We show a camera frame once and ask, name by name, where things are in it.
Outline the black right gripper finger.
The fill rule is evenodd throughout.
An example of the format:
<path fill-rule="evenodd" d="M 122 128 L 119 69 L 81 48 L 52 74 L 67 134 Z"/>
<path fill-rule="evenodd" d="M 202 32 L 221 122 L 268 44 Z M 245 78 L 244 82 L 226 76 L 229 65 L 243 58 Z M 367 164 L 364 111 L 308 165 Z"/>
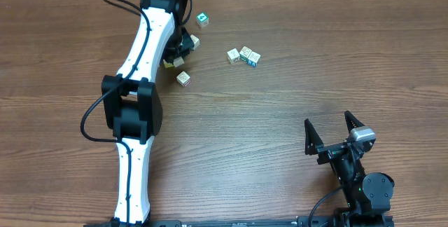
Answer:
<path fill-rule="evenodd" d="M 305 153 L 307 155 L 315 155 L 318 153 L 318 149 L 323 147 L 323 141 L 319 137 L 319 134 L 315 130 L 309 119 L 304 121 L 305 128 Z"/>
<path fill-rule="evenodd" d="M 350 111 L 344 112 L 346 126 L 350 137 L 361 137 L 364 131 L 364 124 L 360 122 Z"/>

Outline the blue letter T pretzel block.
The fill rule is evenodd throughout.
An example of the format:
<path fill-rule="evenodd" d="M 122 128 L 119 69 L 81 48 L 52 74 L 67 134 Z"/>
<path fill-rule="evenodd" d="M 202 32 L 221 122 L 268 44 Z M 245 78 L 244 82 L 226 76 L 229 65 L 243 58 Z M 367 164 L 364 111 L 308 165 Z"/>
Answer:
<path fill-rule="evenodd" d="M 178 58 L 176 58 L 176 59 L 173 61 L 173 65 L 174 65 L 175 67 L 179 67 L 179 66 L 181 66 L 182 64 L 184 64 L 184 60 L 183 60 L 182 57 L 178 57 Z"/>

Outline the blue letter P block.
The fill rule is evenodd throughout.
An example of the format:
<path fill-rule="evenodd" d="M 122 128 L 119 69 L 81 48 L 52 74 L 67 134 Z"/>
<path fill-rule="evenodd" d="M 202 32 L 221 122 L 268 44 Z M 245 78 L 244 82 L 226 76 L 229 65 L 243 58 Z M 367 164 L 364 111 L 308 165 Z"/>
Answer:
<path fill-rule="evenodd" d="M 185 72 L 182 71 L 177 77 L 176 80 L 183 86 L 186 87 L 191 82 L 191 77 Z"/>

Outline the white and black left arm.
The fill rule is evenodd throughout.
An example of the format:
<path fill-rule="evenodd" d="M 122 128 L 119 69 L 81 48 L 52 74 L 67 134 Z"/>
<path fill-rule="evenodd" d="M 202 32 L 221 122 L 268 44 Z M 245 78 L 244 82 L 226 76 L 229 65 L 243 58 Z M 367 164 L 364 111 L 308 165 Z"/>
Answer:
<path fill-rule="evenodd" d="M 123 66 L 101 82 L 106 123 L 119 154 L 118 203 L 109 226 L 145 226 L 150 217 L 150 152 L 162 125 L 158 67 L 193 50 L 185 28 L 191 0 L 141 0 L 141 22 Z"/>

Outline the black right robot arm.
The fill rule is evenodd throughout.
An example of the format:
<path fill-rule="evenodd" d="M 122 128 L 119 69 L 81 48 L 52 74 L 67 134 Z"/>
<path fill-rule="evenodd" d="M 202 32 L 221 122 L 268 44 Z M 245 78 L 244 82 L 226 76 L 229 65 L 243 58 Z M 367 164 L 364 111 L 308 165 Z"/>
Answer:
<path fill-rule="evenodd" d="M 350 111 L 344 112 L 349 135 L 343 142 L 326 146 L 310 120 L 304 121 L 305 153 L 317 155 L 319 165 L 329 164 L 339 187 L 323 196 L 307 217 L 308 226 L 393 226 L 386 216 L 391 209 L 394 180 L 385 173 L 367 174 L 361 158 L 376 141 L 374 130 L 360 122 Z M 314 215 L 318 207 L 338 192 L 343 192 L 346 207 L 337 208 L 332 216 L 318 223 Z"/>

